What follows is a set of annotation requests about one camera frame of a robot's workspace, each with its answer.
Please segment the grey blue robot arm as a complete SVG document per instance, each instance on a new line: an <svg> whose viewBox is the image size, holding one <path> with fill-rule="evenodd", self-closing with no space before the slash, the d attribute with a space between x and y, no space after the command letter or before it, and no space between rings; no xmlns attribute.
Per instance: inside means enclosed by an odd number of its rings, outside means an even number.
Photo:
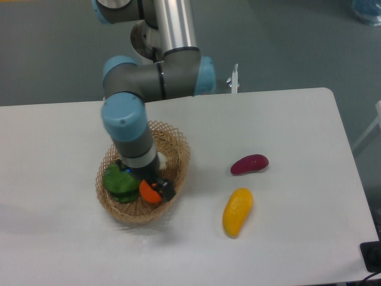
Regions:
<svg viewBox="0 0 381 286"><path fill-rule="evenodd" d="M103 68L105 102L101 117L130 174L142 179L162 200L175 196L173 184L159 173L159 156L145 104L209 94L216 86L214 63L196 43L189 1L93 1L103 23L145 23L159 34L151 64L130 57L110 58Z"/></svg>

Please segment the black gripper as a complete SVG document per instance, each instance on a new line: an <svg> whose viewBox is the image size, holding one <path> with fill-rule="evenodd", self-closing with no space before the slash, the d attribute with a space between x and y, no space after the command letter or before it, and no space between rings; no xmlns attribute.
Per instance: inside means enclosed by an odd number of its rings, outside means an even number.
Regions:
<svg viewBox="0 0 381 286"><path fill-rule="evenodd" d="M156 191L163 201L169 202L176 195L176 191L172 181L160 177L160 163L151 162L150 164L134 168L126 166L120 159L115 161L120 172L129 171L129 174L137 180L146 180L153 183L153 190Z"/></svg>

